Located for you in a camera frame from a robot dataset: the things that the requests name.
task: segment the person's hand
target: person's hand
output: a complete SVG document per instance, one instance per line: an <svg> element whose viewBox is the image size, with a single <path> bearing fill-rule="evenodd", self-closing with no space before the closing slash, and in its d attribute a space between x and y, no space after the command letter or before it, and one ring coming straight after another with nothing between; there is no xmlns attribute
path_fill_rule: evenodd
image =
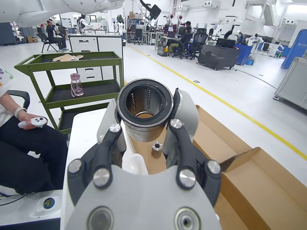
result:
<svg viewBox="0 0 307 230"><path fill-rule="evenodd" d="M26 113L24 110L21 110L18 113L19 121L20 122L22 122L22 121L27 122L27 126L24 127L25 130L36 128L36 126L31 125L31 118L34 118L34 117L40 117L40 116L33 115L33 114L30 114L30 113Z"/></svg>

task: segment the cardboard sheet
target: cardboard sheet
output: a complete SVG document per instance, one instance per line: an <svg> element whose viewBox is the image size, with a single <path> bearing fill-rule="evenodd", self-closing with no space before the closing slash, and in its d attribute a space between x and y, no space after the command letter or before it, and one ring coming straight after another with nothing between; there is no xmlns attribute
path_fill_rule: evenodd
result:
<svg viewBox="0 0 307 230"><path fill-rule="evenodd" d="M59 56L57 58L54 58L52 61L70 61L71 59L73 58L83 58L84 55L77 55L77 56L74 56L74 55L70 55L68 53L62 55L62 56Z"/></svg>
<svg viewBox="0 0 307 230"><path fill-rule="evenodd" d="M223 230L306 230L307 188L260 147L252 149L205 110L197 110L193 144L224 172L215 206ZM163 156L151 156L152 142L132 142L149 174L166 169Z"/></svg>

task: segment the black pants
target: black pants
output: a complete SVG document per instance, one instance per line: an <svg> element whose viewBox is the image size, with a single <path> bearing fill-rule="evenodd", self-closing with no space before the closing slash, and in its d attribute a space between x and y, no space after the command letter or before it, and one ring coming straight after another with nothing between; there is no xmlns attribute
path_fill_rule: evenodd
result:
<svg viewBox="0 0 307 230"><path fill-rule="evenodd" d="M66 137L48 125L24 130L14 116L0 127L0 185L19 194L63 188ZM39 158L27 155L41 154Z"/></svg>
<svg viewBox="0 0 307 230"><path fill-rule="evenodd" d="M53 38L51 44L55 43L59 46L59 49L66 48L66 39L65 38Z"/></svg>

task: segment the green metal cart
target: green metal cart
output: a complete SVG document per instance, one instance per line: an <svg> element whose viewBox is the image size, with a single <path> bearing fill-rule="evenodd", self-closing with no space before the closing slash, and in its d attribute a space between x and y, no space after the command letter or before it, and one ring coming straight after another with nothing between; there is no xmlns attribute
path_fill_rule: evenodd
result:
<svg viewBox="0 0 307 230"><path fill-rule="evenodd" d="M71 132L72 122L74 116L79 113L106 108L108 103L88 105L73 109L65 109L65 106L84 104L95 101L107 100L116 98L120 89L124 86L124 70L122 59L114 52L80 52L71 53L71 55L83 55L83 60L74 61L52 61L54 58L62 56L63 54L41 54L32 55L24 61L15 66L17 70L28 75L33 83L37 95L43 104L46 113L55 129L63 134ZM52 77L52 70L68 69L68 68L87 68L87 67L113 67L113 79L102 81L83 82L84 94L79 97L71 96L70 84L55 85ZM116 78L116 66L119 66L119 83ZM34 72L46 71L48 79L51 84L51 89L46 98L38 86L35 79ZM57 126L50 109L61 108L62 114Z"/></svg>

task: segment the pink water bottle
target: pink water bottle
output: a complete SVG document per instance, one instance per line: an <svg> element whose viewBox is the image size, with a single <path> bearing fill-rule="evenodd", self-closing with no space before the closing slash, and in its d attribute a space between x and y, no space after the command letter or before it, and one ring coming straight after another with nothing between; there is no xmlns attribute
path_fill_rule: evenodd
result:
<svg viewBox="0 0 307 230"><path fill-rule="evenodd" d="M81 84L81 80L80 80L80 75L78 73L72 73L70 75L70 79L71 79L71 95L73 97L75 96L82 96L83 93L83 88L82 88L82 84Z"/></svg>

